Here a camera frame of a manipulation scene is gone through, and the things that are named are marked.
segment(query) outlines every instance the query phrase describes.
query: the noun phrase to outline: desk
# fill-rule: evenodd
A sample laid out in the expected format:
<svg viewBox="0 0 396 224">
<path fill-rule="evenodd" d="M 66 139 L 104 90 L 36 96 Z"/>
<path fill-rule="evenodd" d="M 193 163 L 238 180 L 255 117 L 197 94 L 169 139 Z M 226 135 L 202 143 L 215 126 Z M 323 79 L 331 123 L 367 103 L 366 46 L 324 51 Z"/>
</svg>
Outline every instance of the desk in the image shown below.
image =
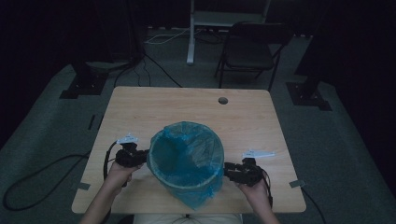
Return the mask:
<svg viewBox="0 0 396 224">
<path fill-rule="evenodd" d="M 188 65 L 194 64 L 195 25 L 231 27 L 239 21 L 265 22 L 270 4 L 271 4 L 271 0 L 265 0 L 265 5 L 262 14 L 228 13 L 228 12 L 216 12 L 216 11 L 196 11 L 194 7 L 195 0 L 191 0 L 190 41 L 189 41 L 189 51 L 187 53 L 187 64 Z"/>
<path fill-rule="evenodd" d="M 228 104 L 221 105 L 220 97 Z M 268 91 L 117 87 L 108 104 L 92 148 L 72 209 L 84 213 L 103 183 L 103 162 L 109 146 L 127 133 L 139 138 L 137 149 L 148 149 L 150 139 L 164 126 L 182 120 L 202 123 L 212 129 L 224 147 L 224 160 L 241 163 L 249 148 L 274 151 L 276 155 L 257 159 L 271 177 L 274 211 L 303 212 L 300 189 L 289 182 L 297 179 L 283 133 Z M 112 150 L 115 157 L 117 147 Z M 222 189 L 196 211 L 174 198 L 145 165 L 133 175 L 112 206 L 113 213 L 251 213 L 243 193 L 223 178 Z"/>
</svg>

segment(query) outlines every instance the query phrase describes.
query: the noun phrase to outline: black chair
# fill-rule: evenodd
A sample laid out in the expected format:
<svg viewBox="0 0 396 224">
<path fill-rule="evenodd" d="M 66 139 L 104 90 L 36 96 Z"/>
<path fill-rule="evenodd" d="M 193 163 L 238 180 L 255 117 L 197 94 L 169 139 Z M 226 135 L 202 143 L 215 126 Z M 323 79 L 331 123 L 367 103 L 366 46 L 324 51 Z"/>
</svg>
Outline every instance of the black chair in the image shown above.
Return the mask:
<svg viewBox="0 0 396 224">
<path fill-rule="evenodd" d="M 215 77 L 220 71 L 219 89 L 224 71 L 258 72 L 273 69 L 268 91 L 274 82 L 280 51 L 289 44 L 293 31 L 283 23 L 238 22 L 225 40 Z M 276 45 L 274 53 L 270 45 Z"/>
</svg>

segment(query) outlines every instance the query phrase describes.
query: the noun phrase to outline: person's left hand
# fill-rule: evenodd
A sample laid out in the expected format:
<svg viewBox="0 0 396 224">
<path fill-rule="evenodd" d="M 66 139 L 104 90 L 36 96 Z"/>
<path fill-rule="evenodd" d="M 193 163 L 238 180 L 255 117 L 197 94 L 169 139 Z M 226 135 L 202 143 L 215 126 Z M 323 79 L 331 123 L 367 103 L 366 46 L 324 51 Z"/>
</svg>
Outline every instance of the person's left hand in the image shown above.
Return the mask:
<svg viewBox="0 0 396 224">
<path fill-rule="evenodd" d="M 132 180 L 132 173 L 140 169 L 142 165 L 136 167 L 123 167 L 116 162 L 113 162 L 110 170 L 108 171 L 107 178 L 105 180 L 104 186 L 108 190 L 111 190 L 115 194 L 119 194 L 122 190 L 122 185 L 125 182 L 130 182 Z"/>
</svg>

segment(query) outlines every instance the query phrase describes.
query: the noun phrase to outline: blue plastic bag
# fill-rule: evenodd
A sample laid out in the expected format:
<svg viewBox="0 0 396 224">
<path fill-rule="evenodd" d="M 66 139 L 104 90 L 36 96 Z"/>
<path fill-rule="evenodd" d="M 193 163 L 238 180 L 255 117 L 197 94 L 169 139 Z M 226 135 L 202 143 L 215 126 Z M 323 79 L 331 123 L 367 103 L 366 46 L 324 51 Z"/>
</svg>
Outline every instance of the blue plastic bag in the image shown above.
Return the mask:
<svg viewBox="0 0 396 224">
<path fill-rule="evenodd" d="M 221 189 L 224 150 L 207 126 L 181 121 L 151 138 L 147 165 L 172 195 L 196 209 Z"/>
</svg>

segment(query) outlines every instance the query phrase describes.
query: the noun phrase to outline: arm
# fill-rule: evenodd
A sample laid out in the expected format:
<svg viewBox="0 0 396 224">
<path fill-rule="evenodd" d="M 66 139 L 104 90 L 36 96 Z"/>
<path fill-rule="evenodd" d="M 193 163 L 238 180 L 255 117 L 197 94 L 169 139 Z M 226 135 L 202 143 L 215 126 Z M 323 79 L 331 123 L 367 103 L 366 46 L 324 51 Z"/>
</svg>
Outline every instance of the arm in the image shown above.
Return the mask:
<svg viewBox="0 0 396 224">
<path fill-rule="evenodd" d="M 241 184 L 237 184 L 237 187 L 245 194 L 248 203 L 263 224 L 280 223 L 271 209 L 267 195 L 267 187 L 263 179 L 253 187 Z"/>
<path fill-rule="evenodd" d="M 132 173 L 139 168 L 140 166 L 125 168 L 113 162 L 105 182 L 93 198 L 84 217 L 79 223 L 101 223 L 108 211 L 110 211 L 114 199 L 121 192 L 122 185 L 126 181 L 131 181 Z"/>
</svg>

